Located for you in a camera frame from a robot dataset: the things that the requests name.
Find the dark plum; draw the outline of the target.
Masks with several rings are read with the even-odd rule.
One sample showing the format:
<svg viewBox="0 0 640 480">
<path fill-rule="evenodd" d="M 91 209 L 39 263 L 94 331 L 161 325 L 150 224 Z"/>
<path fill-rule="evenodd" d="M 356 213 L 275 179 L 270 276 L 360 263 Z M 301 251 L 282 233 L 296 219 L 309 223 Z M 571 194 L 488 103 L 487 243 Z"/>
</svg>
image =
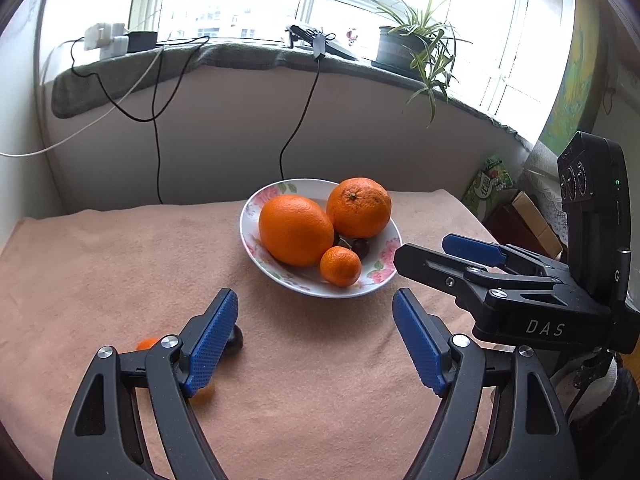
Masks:
<svg viewBox="0 0 640 480">
<path fill-rule="evenodd" d="M 366 238 L 347 238 L 336 233 L 334 236 L 334 245 L 351 250 L 360 260 L 366 258 L 370 252 L 370 242 Z"/>
</svg>

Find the small tangerine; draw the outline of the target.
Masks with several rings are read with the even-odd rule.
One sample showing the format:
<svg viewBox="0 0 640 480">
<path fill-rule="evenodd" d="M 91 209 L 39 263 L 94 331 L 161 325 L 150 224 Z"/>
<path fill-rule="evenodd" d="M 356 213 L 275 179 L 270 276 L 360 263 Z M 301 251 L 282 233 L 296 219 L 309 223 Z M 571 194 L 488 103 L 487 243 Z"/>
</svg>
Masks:
<svg viewBox="0 0 640 480">
<path fill-rule="evenodd" d="M 358 281 L 361 273 L 361 261 L 350 249 L 334 246 L 322 256 L 319 264 L 322 278 L 330 284 L 345 288 Z"/>
</svg>

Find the small kumquat orange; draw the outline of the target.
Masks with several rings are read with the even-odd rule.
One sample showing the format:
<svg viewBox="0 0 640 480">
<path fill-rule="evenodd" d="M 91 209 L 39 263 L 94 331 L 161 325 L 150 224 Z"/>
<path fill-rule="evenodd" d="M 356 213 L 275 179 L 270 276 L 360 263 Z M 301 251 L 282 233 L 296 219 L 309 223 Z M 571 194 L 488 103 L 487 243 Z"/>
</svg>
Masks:
<svg viewBox="0 0 640 480">
<path fill-rule="evenodd" d="M 154 344 L 157 344 L 160 341 L 160 337 L 150 337 L 145 338 L 137 344 L 137 351 L 145 351 L 151 349 Z"/>
</svg>

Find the medium tangerine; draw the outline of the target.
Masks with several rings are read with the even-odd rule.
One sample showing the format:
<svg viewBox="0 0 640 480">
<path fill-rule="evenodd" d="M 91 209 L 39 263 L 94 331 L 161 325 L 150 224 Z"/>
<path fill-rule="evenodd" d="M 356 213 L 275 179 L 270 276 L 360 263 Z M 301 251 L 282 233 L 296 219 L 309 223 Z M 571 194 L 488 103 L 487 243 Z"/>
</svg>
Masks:
<svg viewBox="0 0 640 480">
<path fill-rule="evenodd" d="M 326 201 L 334 229 L 348 238 L 372 238 L 383 231 L 392 214 L 390 193 L 372 179 L 342 181 Z"/>
</svg>

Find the large orange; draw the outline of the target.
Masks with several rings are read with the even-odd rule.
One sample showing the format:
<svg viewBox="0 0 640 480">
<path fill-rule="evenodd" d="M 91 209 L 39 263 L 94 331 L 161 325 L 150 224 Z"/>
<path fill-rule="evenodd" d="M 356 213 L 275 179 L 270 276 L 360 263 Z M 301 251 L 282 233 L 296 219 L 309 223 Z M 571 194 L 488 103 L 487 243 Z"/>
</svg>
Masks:
<svg viewBox="0 0 640 480">
<path fill-rule="evenodd" d="M 307 197 L 281 195 L 262 207 L 259 237 L 270 255 L 289 266 L 316 266 L 333 246 L 334 227 L 320 206 Z"/>
</svg>

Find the dark chestnut fruit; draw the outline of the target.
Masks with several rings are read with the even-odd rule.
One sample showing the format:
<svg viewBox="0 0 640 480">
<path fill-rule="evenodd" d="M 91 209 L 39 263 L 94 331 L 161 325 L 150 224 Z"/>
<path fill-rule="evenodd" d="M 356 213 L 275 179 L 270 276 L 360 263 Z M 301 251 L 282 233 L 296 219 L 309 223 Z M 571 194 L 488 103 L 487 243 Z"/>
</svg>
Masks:
<svg viewBox="0 0 640 480">
<path fill-rule="evenodd" d="M 243 349 L 243 346 L 244 336 L 242 330 L 238 324 L 235 324 L 226 344 L 224 345 L 222 355 L 225 358 L 227 356 L 236 356 Z"/>
</svg>

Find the cardboard box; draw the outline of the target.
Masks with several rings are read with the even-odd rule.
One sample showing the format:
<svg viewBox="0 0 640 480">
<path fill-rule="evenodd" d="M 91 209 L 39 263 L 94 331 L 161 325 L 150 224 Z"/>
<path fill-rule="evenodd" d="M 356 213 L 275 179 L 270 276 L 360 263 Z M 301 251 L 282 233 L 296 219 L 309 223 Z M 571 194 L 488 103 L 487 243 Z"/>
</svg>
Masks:
<svg viewBox="0 0 640 480">
<path fill-rule="evenodd" d="M 499 206 L 486 221 L 486 228 L 500 244 L 511 244 L 557 259 L 563 246 L 559 237 L 529 196 L 521 191 L 510 203 Z"/>
</svg>

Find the green package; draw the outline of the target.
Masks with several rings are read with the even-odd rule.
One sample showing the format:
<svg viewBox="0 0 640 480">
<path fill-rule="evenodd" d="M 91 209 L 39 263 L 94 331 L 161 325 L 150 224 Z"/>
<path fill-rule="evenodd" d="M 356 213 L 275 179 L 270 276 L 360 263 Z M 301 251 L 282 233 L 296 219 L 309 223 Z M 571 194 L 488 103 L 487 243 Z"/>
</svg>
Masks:
<svg viewBox="0 0 640 480">
<path fill-rule="evenodd" d="M 462 196 L 462 204 L 484 222 L 498 207 L 502 194 L 514 187 L 514 180 L 503 160 L 492 155 L 485 159 Z"/>
</svg>

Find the floral white plate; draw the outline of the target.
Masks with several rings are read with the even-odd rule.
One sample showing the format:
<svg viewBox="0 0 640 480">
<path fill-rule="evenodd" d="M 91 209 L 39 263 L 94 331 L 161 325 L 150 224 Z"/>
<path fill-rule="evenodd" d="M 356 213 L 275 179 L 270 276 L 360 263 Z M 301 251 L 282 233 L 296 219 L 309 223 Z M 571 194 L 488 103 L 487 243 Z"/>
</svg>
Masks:
<svg viewBox="0 0 640 480">
<path fill-rule="evenodd" d="M 313 200 L 324 209 L 326 199 L 336 187 L 336 182 L 322 179 L 286 179 L 263 186 L 245 202 L 240 214 L 240 237 L 247 255 L 268 278 L 306 296 L 346 299 L 375 292 L 397 274 L 393 258 L 402 244 L 402 238 L 393 219 L 390 219 L 384 230 L 369 240 L 369 252 L 361 260 L 360 277 L 349 287 L 336 287 L 327 282 L 322 278 L 318 266 L 311 268 L 286 266 L 273 258 L 262 246 L 258 220 L 262 207 L 268 200 L 284 194 L 297 194 Z"/>
</svg>

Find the pink towel cloth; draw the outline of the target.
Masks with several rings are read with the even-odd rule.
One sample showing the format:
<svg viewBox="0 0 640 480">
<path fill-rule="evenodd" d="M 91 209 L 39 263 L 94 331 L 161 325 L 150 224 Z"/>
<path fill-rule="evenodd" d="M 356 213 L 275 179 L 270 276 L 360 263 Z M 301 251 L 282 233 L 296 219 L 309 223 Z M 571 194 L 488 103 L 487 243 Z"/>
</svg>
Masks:
<svg viewBox="0 0 640 480">
<path fill-rule="evenodd" d="M 49 478 L 70 404 L 96 354 L 178 333 L 219 289 L 239 298 L 241 352 L 192 401 L 232 479 L 399 479 L 438 399 L 372 294 L 306 297 L 267 278 L 239 233 L 241 205 L 146 206 L 17 223 L 1 253 L 1 419 Z"/>
</svg>

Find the spider plant in pot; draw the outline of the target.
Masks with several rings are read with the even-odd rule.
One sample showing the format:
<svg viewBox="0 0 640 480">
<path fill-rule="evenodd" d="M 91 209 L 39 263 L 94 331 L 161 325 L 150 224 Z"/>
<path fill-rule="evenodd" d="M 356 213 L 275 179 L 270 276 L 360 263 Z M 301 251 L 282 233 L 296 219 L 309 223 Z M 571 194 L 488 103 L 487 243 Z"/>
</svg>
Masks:
<svg viewBox="0 0 640 480">
<path fill-rule="evenodd" d="M 426 96 L 430 119 L 437 113 L 436 101 L 449 100 L 448 89 L 456 79 L 454 66 L 458 56 L 458 38 L 454 25 L 438 14 L 440 4 L 427 0 L 424 8 L 415 8 L 405 0 L 386 3 L 363 0 L 390 24 L 378 28 L 378 48 L 372 65 L 380 70 L 420 82 L 409 96 L 411 101 Z"/>
</svg>

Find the black device on windowsill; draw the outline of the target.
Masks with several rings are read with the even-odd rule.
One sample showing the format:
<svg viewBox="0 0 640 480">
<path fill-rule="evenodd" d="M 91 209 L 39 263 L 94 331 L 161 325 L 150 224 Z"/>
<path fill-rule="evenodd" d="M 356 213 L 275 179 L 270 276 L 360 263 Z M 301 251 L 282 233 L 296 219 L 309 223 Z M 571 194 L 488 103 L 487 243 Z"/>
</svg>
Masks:
<svg viewBox="0 0 640 480">
<path fill-rule="evenodd" d="M 307 28 L 297 24 L 290 25 L 286 28 L 288 32 L 288 46 L 294 47 L 296 41 L 303 41 L 311 47 L 315 58 L 323 58 L 327 54 L 338 56 L 349 61 L 357 61 L 356 55 L 340 46 L 335 40 L 334 35 L 325 35 L 318 29 Z"/>
</svg>

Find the green windowsill cloth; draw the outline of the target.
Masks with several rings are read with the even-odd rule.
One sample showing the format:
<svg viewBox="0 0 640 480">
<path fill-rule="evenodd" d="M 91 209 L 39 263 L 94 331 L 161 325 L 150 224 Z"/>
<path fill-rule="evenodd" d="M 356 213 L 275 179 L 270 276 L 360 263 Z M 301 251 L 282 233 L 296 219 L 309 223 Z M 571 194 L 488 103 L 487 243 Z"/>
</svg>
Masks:
<svg viewBox="0 0 640 480">
<path fill-rule="evenodd" d="M 118 100 L 128 91 L 137 92 L 152 87 L 157 81 L 181 78 L 203 66 L 262 72 L 276 68 L 312 72 L 318 68 L 324 74 L 355 77 L 420 93 L 420 96 L 425 94 L 421 81 L 337 56 L 329 55 L 314 62 L 309 51 L 239 42 L 184 44 L 73 65 L 53 79 L 51 112 L 57 118 L 70 119 Z"/>
</svg>

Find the white power adapters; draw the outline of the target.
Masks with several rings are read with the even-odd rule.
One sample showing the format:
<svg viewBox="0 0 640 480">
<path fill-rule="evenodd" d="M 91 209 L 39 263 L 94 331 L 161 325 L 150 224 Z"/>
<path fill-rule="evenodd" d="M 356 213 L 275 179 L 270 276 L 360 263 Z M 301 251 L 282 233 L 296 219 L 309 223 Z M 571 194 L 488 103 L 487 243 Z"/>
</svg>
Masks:
<svg viewBox="0 0 640 480">
<path fill-rule="evenodd" d="M 84 50 L 99 50 L 100 60 L 127 53 L 129 37 L 124 23 L 96 23 L 85 31 Z"/>
</svg>

